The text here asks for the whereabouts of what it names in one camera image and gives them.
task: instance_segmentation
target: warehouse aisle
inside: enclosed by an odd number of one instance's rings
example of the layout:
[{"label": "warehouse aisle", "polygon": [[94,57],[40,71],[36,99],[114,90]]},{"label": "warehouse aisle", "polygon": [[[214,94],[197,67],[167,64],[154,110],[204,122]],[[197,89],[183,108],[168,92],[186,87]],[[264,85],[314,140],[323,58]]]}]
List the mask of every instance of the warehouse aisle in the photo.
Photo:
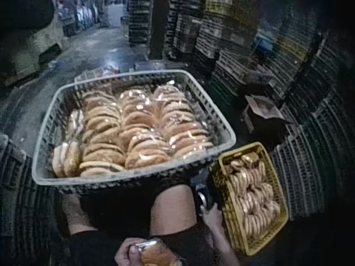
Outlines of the warehouse aisle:
[{"label": "warehouse aisle", "polygon": [[58,88],[74,82],[85,70],[112,65],[128,71],[133,62],[145,60],[144,52],[143,47],[129,47],[119,28],[92,28],[70,38],[68,49],[38,78],[1,96],[0,131],[32,156],[45,112]]}]

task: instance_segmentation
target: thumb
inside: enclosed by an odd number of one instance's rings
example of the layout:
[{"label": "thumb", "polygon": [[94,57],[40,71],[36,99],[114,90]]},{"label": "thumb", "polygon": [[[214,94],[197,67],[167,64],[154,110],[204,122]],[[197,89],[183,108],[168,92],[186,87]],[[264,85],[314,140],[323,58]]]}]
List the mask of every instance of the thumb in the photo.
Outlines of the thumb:
[{"label": "thumb", "polygon": [[131,246],[129,248],[129,266],[143,266],[140,261],[140,253],[136,246]]}]

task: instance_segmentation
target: yellow plastic basket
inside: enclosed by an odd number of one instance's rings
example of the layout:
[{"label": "yellow plastic basket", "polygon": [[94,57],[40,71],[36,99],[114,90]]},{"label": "yellow plastic basket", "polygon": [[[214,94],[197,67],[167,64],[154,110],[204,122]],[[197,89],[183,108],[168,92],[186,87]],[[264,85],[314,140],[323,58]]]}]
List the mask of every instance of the yellow plastic basket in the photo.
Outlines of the yellow plastic basket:
[{"label": "yellow plastic basket", "polygon": [[[233,159],[249,152],[256,152],[260,160],[266,166],[266,182],[269,183],[274,192],[274,200],[280,205],[281,214],[271,223],[268,230],[259,238],[247,238],[243,227],[241,210],[235,201],[235,194],[229,181],[229,176],[225,169]],[[213,170],[213,179],[216,187],[221,192],[224,199],[222,212],[224,215],[227,232],[233,249],[252,256],[265,247],[275,235],[285,226],[288,221],[288,210],[282,188],[277,177],[277,173],[268,156],[265,148],[259,142],[249,144],[237,150],[229,151],[219,157],[219,164]]]}]

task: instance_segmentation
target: yellow crate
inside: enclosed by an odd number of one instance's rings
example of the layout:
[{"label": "yellow crate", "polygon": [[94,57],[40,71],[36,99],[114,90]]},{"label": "yellow crate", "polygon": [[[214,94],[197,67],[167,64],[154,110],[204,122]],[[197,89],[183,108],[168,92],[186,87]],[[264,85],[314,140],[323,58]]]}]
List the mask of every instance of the yellow crate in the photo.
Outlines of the yellow crate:
[{"label": "yellow crate", "polygon": [[229,4],[207,2],[205,11],[223,16],[233,17],[234,9]]},{"label": "yellow crate", "polygon": [[[260,160],[266,166],[266,182],[269,183],[274,192],[274,200],[280,205],[281,214],[271,223],[268,230],[260,238],[247,238],[243,227],[243,220],[240,216],[241,210],[235,201],[235,194],[229,181],[229,176],[225,169],[233,159],[247,154],[256,152]],[[288,210],[285,197],[282,192],[277,173],[273,167],[269,155],[263,145],[259,142],[249,144],[237,150],[229,151],[219,157],[219,163],[213,169],[213,179],[216,187],[224,198],[224,207],[222,212],[227,225],[227,232],[232,247],[246,255],[252,256],[265,247],[275,235],[285,226],[288,221]]]}]

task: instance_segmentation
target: hand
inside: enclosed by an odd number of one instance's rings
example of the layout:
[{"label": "hand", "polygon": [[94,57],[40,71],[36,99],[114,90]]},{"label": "hand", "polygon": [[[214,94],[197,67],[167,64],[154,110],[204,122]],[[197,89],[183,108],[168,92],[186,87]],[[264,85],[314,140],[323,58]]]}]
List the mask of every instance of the hand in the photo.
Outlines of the hand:
[{"label": "hand", "polygon": [[140,261],[140,252],[135,246],[144,242],[141,238],[127,238],[118,249],[115,261],[118,266],[143,266]]},{"label": "hand", "polygon": [[215,203],[209,212],[204,212],[202,215],[205,225],[212,231],[222,230],[222,212],[217,208],[217,203]]}]

